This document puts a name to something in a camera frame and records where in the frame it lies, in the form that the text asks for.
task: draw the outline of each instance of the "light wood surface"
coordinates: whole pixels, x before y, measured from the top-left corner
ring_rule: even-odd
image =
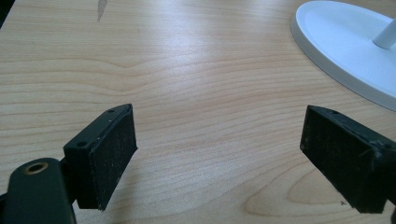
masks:
[[[104,110],[134,105],[138,151],[78,223],[389,223],[299,149],[307,105],[396,140],[396,113],[317,68],[290,33],[304,0],[17,0],[0,31],[0,190]],[[396,2],[346,1],[396,17]]]

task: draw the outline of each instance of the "white lamp base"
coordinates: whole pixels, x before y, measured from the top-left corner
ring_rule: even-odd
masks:
[[[313,1],[297,9],[291,32],[324,72],[357,94],[396,111],[396,46],[373,40],[392,19],[363,7]]]

